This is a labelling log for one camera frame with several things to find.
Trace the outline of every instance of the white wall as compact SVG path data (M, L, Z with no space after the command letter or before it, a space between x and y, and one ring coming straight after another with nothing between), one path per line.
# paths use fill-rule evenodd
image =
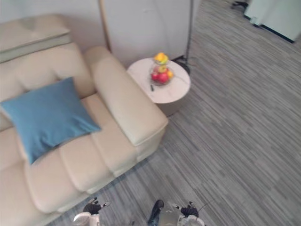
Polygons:
M111 50L129 66L163 51L185 53L189 0L104 0ZM195 0L195 12L200 0Z
M105 45L98 0L1 0L0 23L26 16L66 16L73 39L82 50Z
M301 0L252 0L245 15L291 40L301 33Z

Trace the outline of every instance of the side table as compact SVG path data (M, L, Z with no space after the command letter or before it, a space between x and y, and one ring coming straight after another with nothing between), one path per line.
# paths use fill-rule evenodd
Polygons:
M167 66L174 72L174 77L168 84L157 86L151 82L150 70L153 65L152 58L138 60L129 66L127 72L165 115L170 116L183 104L190 89L190 77L181 66L169 61Z

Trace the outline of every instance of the striped carpet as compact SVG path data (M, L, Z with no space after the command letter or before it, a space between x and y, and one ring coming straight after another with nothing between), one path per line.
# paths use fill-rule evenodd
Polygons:
M208 226L301 225L301 40L253 27L230 1L194 24L192 87L158 151L95 195L108 226L145 226L153 203L197 207ZM70 226L85 202L48 226Z

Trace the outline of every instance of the blue pillow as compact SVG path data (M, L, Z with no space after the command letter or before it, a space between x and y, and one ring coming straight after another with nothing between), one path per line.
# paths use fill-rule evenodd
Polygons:
M100 131L81 104L72 78L0 104L21 137L30 164L62 142Z

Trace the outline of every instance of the sofa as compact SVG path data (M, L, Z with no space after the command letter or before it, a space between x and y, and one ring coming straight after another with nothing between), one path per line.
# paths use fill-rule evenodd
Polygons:
M0 225L42 226L156 151L168 120L106 48L82 54L62 16L10 21L0 31L0 101L73 77L81 103L102 129L31 165L1 109Z

